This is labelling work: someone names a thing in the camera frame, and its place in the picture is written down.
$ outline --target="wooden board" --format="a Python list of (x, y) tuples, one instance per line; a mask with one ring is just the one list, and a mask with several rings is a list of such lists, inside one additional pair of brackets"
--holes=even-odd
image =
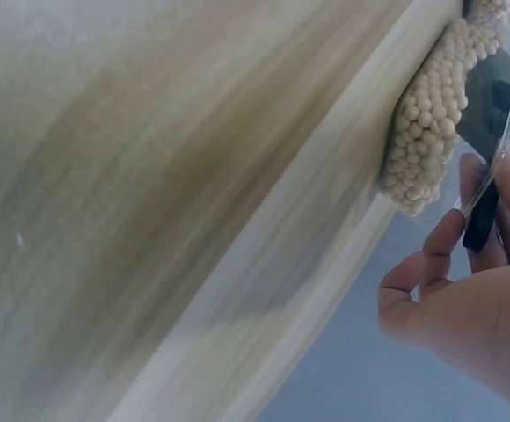
[(0, 0), (0, 421), (255, 417), (460, 3)]

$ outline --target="cream beads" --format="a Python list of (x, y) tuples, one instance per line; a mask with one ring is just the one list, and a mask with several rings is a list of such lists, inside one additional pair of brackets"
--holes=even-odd
[(443, 136), (451, 136), (455, 133), (455, 124), (449, 118), (441, 120), (439, 122), (439, 128)]
[(442, 105), (436, 105), (433, 107), (433, 110), (431, 112), (433, 119), (435, 120), (442, 120), (445, 117), (447, 117), (447, 109), (443, 107)]
[(460, 110), (454, 109), (448, 111), (448, 118), (451, 119), (455, 125), (460, 122), (462, 117), (463, 114), (460, 112)]
[(421, 112), (418, 117), (418, 123), (423, 128), (428, 128), (431, 126), (431, 122), (433, 121), (433, 116), (430, 112)]
[(433, 103), (429, 98), (421, 98), (417, 102), (417, 108), (420, 112), (428, 112), (431, 110), (431, 108), (433, 108)]
[(456, 143), (456, 125), (468, 106), (468, 72), (497, 52), (495, 35), (482, 26), (456, 21), (412, 83), (395, 122), (384, 183), (387, 194), (409, 215), (440, 195), (439, 183)]
[(423, 128), (416, 122), (413, 122), (409, 129), (407, 130), (408, 134), (410, 134), (413, 138), (420, 138), (423, 134)]
[(405, 110), (405, 118), (409, 121), (414, 121), (419, 116), (419, 109), (416, 106), (407, 107)]

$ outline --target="human hand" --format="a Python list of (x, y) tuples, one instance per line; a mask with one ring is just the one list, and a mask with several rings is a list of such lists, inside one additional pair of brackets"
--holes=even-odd
[[(471, 165), (472, 158), (465, 156), (461, 164)], [(495, 181), (501, 196), (497, 228), (480, 253), (469, 252), (472, 275), (448, 279), (450, 253), (465, 226), (463, 215), (453, 210), (421, 252), (383, 279), (378, 312), (386, 334), (436, 353), (510, 401), (510, 148)], [(462, 194), (468, 184), (461, 180)], [(415, 287), (418, 302), (410, 295)]]

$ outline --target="clear plastic sheet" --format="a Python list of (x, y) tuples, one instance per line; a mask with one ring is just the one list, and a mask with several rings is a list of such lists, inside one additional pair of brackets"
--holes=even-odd
[[(432, 227), (456, 206), (468, 217), (510, 139), (510, 39), (504, 42), (501, 12), (499, 23), (485, 25), (481, 9), (474, 10), (475, 23), (457, 19), (446, 28), (392, 118), (382, 191), (419, 225)], [(503, 91), (498, 116), (487, 110), (493, 78), (505, 86), (496, 85)], [(470, 188), (460, 201), (457, 187), (464, 184)]]

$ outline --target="wood grain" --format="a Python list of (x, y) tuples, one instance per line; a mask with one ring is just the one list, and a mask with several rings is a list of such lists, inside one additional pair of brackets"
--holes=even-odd
[(0, 0), (0, 421), (255, 417), (393, 213), (391, 110), (460, 6)]

